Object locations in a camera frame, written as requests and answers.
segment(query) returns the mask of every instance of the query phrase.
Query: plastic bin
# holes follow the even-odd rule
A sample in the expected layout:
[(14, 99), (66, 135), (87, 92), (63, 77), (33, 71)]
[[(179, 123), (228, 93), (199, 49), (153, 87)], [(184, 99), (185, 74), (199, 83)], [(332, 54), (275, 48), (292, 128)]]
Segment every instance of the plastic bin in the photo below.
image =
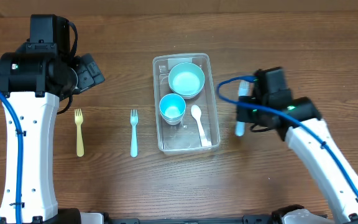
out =
[[(161, 117), (159, 103), (163, 96), (172, 93), (168, 85), (168, 74), (177, 64), (194, 63), (204, 71), (205, 84), (203, 90), (194, 98), (186, 101), (186, 112), (181, 123), (175, 126), (167, 124)], [(153, 60), (155, 122), (157, 123), (158, 147), (165, 154), (183, 154), (189, 152), (208, 152), (217, 149), (221, 142), (219, 133), (218, 112), (211, 64), (206, 54), (165, 55)], [(196, 120), (191, 116), (192, 105), (201, 108), (201, 124), (211, 146), (202, 147)]]

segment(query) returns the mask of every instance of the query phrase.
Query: fork handle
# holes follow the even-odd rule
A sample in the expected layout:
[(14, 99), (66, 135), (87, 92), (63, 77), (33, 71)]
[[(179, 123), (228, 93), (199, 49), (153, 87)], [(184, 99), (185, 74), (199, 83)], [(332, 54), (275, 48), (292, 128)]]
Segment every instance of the fork handle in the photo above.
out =
[(77, 125), (77, 156), (84, 156), (84, 142), (82, 141), (81, 125)]
[(136, 126), (132, 126), (131, 156), (137, 157)]

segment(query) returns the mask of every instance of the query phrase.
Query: light blue bowl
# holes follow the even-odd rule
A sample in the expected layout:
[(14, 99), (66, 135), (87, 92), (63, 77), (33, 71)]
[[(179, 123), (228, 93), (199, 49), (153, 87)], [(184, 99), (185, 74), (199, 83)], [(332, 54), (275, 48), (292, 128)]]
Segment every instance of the light blue bowl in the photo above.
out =
[(171, 69), (168, 83), (174, 93), (179, 94), (184, 99), (190, 99), (202, 91), (205, 75), (196, 64), (179, 63)]
[(160, 100), (160, 113), (166, 121), (181, 120), (185, 111), (185, 100), (178, 94), (170, 93)]

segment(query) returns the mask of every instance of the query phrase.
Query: blue cup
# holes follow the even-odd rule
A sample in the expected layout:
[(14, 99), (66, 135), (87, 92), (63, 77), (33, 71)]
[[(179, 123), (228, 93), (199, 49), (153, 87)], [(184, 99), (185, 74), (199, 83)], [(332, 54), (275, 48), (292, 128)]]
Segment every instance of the blue cup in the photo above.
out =
[(180, 123), (185, 115), (185, 111), (185, 100), (176, 93), (167, 94), (160, 100), (160, 114), (170, 125)]

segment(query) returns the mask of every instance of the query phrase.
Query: blue cable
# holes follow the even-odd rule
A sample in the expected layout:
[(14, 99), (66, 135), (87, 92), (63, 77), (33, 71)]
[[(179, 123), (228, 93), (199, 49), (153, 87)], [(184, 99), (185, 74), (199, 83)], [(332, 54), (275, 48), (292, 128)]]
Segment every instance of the blue cable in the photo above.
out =
[(302, 124), (300, 121), (298, 121), (297, 119), (272, 108), (269, 108), (267, 106), (260, 106), (260, 105), (255, 105), (252, 103), (243, 103), (240, 101), (235, 101), (235, 100), (230, 100), (228, 98), (226, 98), (225, 96), (222, 96), (219, 92), (219, 89), (225, 85), (228, 84), (230, 82), (233, 82), (235, 80), (245, 80), (247, 82), (253, 83), (256, 81), (256, 77), (254, 76), (243, 76), (243, 77), (236, 77), (236, 78), (232, 78), (230, 80), (226, 80), (223, 81), (221, 83), (219, 83), (218, 88), (216, 90), (218, 96), (220, 99), (228, 102), (228, 103), (232, 103), (234, 105), (237, 106), (241, 106), (243, 108), (246, 109), (251, 109), (251, 110), (261, 110), (264, 112), (268, 112), (268, 113), (272, 113), (275, 115), (278, 115), (282, 118), (285, 118), (288, 121), (291, 121), (292, 123), (294, 123), (295, 125), (302, 127), (307, 133), (309, 133), (311, 136), (313, 136), (324, 148), (325, 150), (327, 150), (328, 154), (332, 157), (332, 159), (334, 160), (334, 162), (336, 163), (336, 165), (338, 166), (339, 170), (342, 172), (343, 176), (346, 179), (346, 182), (349, 184), (349, 186), (351, 187), (351, 189), (353, 190), (354, 194), (356, 195), (356, 197), (358, 198), (358, 189), (356, 188), (356, 186), (354, 185), (352, 179), (350, 178), (349, 174), (346, 172), (345, 168), (343, 167), (343, 165), (341, 164), (341, 161), (339, 161), (339, 159), (335, 156), (335, 154), (332, 152), (332, 150), (329, 148), (329, 146), (327, 144), (324, 144), (324, 141), (317, 136), (317, 134), (315, 134), (310, 128), (306, 127), (304, 124)]
[[(12, 105), (8, 102), (4, 95), (0, 92), (0, 100), (4, 103), (9, 114), (12, 116), (13, 122), (18, 133), (22, 133), (22, 127)], [(22, 175), (23, 175), (23, 134), (17, 135), (17, 175), (16, 175), (16, 223), (22, 224)]]

